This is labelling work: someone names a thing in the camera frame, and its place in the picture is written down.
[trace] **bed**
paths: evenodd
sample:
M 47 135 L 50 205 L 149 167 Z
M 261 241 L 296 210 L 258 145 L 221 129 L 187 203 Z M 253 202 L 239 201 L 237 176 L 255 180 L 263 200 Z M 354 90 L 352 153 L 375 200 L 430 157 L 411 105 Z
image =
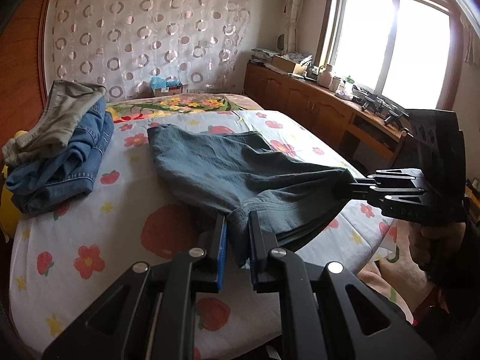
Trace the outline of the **bed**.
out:
M 295 121 L 243 96 L 181 95 L 129 100 L 110 108 L 115 132 L 93 192 L 55 212 L 23 219 L 17 227 L 10 312 L 20 338 L 37 353 L 133 263 L 163 263 L 195 245 L 187 208 L 155 172 L 148 128 L 172 123 L 212 134 L 258 131 L 285 155 L 346 167 L 353 176 L 362 176 Z M 366 202 L 352 200 L 297 253 L 308 262 L 336 260 L 358 272 L 368 261 L 395 250 L 392 222 Z M 250 272 L 237 268 L 231 256 L 224 289 L 199 295 L 196 313 L 198 360 L 231 359 L 281 333 L 277 294 L 254 293 Z

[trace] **wooden headboard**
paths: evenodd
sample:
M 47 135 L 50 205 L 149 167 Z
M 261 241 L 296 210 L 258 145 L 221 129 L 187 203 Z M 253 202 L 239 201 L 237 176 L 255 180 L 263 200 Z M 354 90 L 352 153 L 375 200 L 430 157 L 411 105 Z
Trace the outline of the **wooden headboard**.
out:
M 23 0 L 0 35 L 0 146 L 29 130 L 47 98 L 44 28 L 49 0 Z

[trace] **window frame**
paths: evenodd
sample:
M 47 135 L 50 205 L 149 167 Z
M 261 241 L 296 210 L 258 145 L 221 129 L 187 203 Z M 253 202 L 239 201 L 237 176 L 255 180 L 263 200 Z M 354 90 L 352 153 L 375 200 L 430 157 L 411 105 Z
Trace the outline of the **window frame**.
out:
M 427 5 L 439 9 L 450 16 L 450 48 L 448 52 L 447 68 L 445 71 L 445 77 L 443 79 L 441 93 L 436 104 L 436 109 L 451 110 L 457 95 L 458 83 L 460 81 L 460 73 L 463 63 L 463 26 L 460 22 L 460 10 L 454 0 L 443 0 L 443 2 L 446 3 L 443 4 L 442 7 L 438 6 L 436 3 L 429 4 L 424 0 L 416 1 L 424 4 L 426 3 Z M 320 39 L 314 59 L 314 64 L 317 66 L 324 66 L 327 63 L 335 62 L 338 43 L 341 35 L 341 26 L 343 24 L 341 20 L 343 19 L 343 14 L 345 12 L 346 2 L 347 0 L 327 0 L 326 2 Z M 385 98 L 381 96 L 381 93 L 385 86 L 397 34 L 396 15 L 398 14 L 400 0 L 393 0 L 393 2 L 396 8 L 395 20 L 388 37 L 385 51 L 386 57 L 383 60 L 377 85 L 375 88 L 368 88 L 361 83 L 359 84 L 359 86 L 366 88 L 370 92 L 373 92 L 382 98 Z

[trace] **curtain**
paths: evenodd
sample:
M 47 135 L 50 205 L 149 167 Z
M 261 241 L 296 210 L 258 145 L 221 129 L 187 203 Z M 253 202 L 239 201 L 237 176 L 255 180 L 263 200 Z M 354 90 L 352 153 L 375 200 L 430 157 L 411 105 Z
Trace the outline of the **curtain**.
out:
M 249 0 L 51 0 L 55 78 L 99 83 L 109 101 L 143 97 L 152 77 L 229 89 Z
M 480 66 L 480 39 L 463 13 L 460 20 L 466 32 L 465 62 L 477 68 Z
M 297 51 L 297 21 L 302 12 L 303 0 L 286 0 L 286 33 L 284 54 Z

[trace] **yellow pillow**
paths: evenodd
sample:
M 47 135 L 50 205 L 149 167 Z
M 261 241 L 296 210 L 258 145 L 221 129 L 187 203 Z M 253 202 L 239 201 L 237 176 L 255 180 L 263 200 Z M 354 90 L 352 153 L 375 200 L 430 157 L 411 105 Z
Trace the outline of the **yellow pillow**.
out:
M 26 131 L 19 131 L 15 134 L 14 138 L 18 138 L 20 135 L 24 135 Z M 7 178 L 7 167 L 3 167 L 3 176 Z M 11 197 L 14 194 L 11 193 L 4 185 L 1 193 L 0 200 L 0 227 L 5 235 L 5 240 L 13 238 L 15 230 L 17 228 L 18 221 L 20 220 L 21 213 L 18 208 L 11 202 Z

